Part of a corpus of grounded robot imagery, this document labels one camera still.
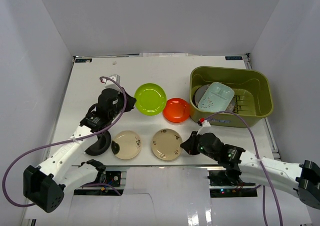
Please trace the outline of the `lime green round plate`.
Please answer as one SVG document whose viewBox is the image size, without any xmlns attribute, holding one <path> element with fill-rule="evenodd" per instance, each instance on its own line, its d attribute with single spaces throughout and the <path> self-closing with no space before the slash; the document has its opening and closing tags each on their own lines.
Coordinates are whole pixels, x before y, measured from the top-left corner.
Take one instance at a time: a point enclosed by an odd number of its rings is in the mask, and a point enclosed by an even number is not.
<svg viewBox="0 0 320 226">
<path fill-rule="evenodd" d="M 155 83 L 140 85 L 134 94 L 135 107 L 144 115 L 160 114 L 166 106 L 167 96 L 164 89 Z"/>
</svg>

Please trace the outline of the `cream floral plate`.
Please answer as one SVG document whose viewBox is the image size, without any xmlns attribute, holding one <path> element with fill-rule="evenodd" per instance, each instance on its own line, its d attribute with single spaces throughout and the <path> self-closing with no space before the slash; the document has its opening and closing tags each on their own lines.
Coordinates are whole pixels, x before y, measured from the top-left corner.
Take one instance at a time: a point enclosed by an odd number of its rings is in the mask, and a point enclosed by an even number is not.
<svg viewBox="0 0 320 226">
<path fill-rule="evenodd" d="M 176 160 L 181 152 L 182 137 L 172 129 L 161 129 L 151 140 L 151 150 L 160 160 Z"/>
</svg>

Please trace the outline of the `cream plate with black patch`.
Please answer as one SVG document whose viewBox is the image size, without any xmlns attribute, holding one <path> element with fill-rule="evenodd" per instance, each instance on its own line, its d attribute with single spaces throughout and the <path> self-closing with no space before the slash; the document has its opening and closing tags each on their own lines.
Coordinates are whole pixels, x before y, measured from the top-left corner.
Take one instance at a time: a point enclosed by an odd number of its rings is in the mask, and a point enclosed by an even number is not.
<svg viewBox="0 0 320 226">
<path fill-rule="evenodd" d="M 111 142 L 111 150 L 115 157 L 130 160 L 142 149 L 142 140 L 134 131 L 126 130 L 118 133 Z"/>
</svg>

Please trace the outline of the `grey reindeer plate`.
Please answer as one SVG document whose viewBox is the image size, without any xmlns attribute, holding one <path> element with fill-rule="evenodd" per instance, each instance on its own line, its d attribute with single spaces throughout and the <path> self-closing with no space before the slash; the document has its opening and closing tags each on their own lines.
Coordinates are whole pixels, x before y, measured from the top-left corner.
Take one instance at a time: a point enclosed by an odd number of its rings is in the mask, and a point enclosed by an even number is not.
<svg viewBox="0 0 320 226">
<path fill-rule="evenodd" d="M 198 104 L 199 104 L 199 102 L 200 102 L 200 99 L 202 98 L 202 96 L 204 95 L 204 93 L 206 92 L 206 90 L 209 88 L 209 86 L 210 86 L 210 84 L 203 85 L 203 86 L 199 87 L 199 88 L 195 91 L 195 93 L 194 93 L 194 95 L 193 95 L 192 101 L 193 101 L 193 103 L 194 103 L 197 107 L 198 107 Z M 228 112 L 233 112 L 234 109 L 235 109 L 235 105 L 236 105 L 236 100 L 233 98 L 233 99 L 230 101 L 228 107 L 226 108 L 226 111 L 228 111 Z"/>
</svg>

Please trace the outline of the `light blue rectangular dish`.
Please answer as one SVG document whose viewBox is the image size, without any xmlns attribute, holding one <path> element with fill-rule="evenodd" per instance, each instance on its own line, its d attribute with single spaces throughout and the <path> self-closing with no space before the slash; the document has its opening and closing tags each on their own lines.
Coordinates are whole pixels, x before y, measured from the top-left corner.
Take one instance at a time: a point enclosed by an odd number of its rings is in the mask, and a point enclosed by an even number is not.
<svg viewBox="0 0 320 226">
<path fill-rule="evenodd" d="M 198 108 L 206 112 L 225 111 L 235 95 L 234 90 L 220 82 L 213 82 L 198 102 Z"/>
</svg>

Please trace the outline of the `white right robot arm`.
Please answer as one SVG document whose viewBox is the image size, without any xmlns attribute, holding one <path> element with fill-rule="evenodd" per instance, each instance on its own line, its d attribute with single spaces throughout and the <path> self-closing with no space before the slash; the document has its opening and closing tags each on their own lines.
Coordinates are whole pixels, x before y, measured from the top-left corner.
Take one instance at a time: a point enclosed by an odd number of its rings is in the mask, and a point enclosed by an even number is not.
<svg viewBox="0 0 320 226">
<path fill-rule="evenodd" d="M 231 185 L 245 182 L 274 187 L 299 198 L 309 207 L 320 207 L 320 168 L 312 161 L 299 164 L 259 159 L 248 150 L 222 143 L 211 132 L 193 131 L 180 146 L 189 155 L 203 154 L 224 167 L 226 180 Z"/>
</svg>

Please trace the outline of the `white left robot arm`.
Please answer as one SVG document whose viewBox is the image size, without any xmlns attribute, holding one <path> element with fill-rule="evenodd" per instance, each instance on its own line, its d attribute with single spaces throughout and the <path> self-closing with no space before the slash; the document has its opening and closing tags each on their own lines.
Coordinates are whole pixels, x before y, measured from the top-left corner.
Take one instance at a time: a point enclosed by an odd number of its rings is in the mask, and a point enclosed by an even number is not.
<svg viewBox="0 0 320 226">
<path fill-rule="evenodd" d="M 84 184 L 101 185 L 106 179 L 106 167 L 90 159 L 75 172 L 69 172 L 73 163 L 82 155 L 96 156 L 110 146 L 109 128 L 124 112 L 131 111 L 136 98 L 124 89 L 102 90 L 70 139 L 38 166 L 28 166 L 23 172 L 23 194 L 47 213 L 53 212 L 62 202 L 65 191 Z"/>
</svg>

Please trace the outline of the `olive green plastic bin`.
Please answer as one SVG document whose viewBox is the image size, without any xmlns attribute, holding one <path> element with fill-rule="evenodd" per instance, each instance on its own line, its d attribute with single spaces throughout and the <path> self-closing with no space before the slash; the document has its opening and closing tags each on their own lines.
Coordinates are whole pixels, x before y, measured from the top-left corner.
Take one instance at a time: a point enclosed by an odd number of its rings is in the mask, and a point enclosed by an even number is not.
<svg viewBox="0 0 320 226">
<path fill-rule="evenodd" d="M 209 112 L 195 105 L 196 91 L 204 85 L 220 82 L 234 90 L 235 107 L 248 126 L 252 127 L 268 117 L 274 109 L 272 94 L 267 78 L 254 70 L 200 66 L 190 74 L 189 101 L 190 117 L 194 122 L 210 116 Z"/>
</svg>

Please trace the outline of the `orange round plate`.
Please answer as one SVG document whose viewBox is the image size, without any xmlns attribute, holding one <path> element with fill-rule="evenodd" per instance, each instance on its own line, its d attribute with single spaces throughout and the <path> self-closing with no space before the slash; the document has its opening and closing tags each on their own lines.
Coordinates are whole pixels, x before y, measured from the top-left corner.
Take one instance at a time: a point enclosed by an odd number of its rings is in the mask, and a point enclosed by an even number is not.
<svg viewBox="0 0 320 226">
<path fill-rule="evenodd" d="M 182 98 L 170 98 L 162 114 L 169 122 L 182 123 L 190 116 L 190 105 Z"/>
</svg>

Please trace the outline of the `black round plate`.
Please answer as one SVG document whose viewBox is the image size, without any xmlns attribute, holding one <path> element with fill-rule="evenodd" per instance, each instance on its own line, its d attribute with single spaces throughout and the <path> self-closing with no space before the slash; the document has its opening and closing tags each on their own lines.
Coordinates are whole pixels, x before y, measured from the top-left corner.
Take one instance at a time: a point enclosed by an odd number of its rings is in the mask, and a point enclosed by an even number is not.
<svg viewBox="0 0 320 226">
<path fill-rule="evenodd" d="M 103 134 L 97 136 L 97 141 L 92 144 L 85 153 L 89 156 L 99 156 L 109 149 L 111 143 L 111 134 L 108 131 L 105 131 Z"/>
</svg>

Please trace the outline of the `left blue table label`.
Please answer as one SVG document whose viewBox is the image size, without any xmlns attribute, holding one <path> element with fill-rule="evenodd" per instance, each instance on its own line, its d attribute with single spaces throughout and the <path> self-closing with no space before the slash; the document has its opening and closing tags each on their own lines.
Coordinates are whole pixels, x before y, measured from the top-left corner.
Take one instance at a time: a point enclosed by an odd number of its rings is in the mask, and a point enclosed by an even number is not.
<svg viewBox="0 0 320 226">
<path fill-rule="evenodd" d="M 75 63 L 91 63 L 92 58 L 76 58 Z"/>
</svg>

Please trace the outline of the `blue table label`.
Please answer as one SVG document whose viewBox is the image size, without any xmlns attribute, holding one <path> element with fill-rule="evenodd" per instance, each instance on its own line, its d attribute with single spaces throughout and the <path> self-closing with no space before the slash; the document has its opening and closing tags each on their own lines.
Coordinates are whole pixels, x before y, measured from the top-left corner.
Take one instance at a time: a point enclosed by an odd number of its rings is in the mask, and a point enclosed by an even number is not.
<svg viewBox="0 0 320 226">
<path fill-rule="evenodd" d="M 227 61 L 241 61 L 243 60 L 242 56 L 225 56 Z"/>
<path fill-rule="evenodd" d="M 92 58 L 76 58 L 75 63 L 91 63 Z"/>
</svg>

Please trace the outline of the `right blue table label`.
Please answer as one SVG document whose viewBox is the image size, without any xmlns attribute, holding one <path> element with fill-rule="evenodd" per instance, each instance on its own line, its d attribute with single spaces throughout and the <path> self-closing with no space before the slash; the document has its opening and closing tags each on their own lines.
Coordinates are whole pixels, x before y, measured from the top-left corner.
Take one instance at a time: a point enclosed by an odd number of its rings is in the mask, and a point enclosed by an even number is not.
<svg viewBox="0 0 320 226">
<path fill-rule="evenodd" d="M 227 61 L 241 61 L 243 60 L 242 56 L 225 56 Z"/>
</svg>

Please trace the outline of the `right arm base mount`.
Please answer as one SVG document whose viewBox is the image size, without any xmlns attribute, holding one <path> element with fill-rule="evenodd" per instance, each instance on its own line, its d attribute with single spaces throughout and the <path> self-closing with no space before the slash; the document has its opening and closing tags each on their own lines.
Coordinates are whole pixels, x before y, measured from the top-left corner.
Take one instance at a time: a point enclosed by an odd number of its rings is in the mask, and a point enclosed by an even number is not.
<svg viewBox="0 0 320 226">
<path fill-rule="evenodd" d="M 257 197 L 258 186 L 254 183 L 231 182 L 224 170 L 208 171 L 211 198 Z"/>
</svg>

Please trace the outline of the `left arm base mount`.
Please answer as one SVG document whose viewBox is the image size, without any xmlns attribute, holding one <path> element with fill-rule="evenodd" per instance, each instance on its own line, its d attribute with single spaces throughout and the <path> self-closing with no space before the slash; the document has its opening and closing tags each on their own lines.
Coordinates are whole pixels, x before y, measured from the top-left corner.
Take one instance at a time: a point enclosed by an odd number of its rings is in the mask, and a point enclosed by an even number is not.
<svg viewBox="0 0 320 226">
<path fill-rule="evenodd" d="M 121 171 L 106 171 L 101 183 L 90 182 L 85 187 L 78 188 L 74 191 L 74 195 L 86 196 L 121 196 Z"/>
</svg>

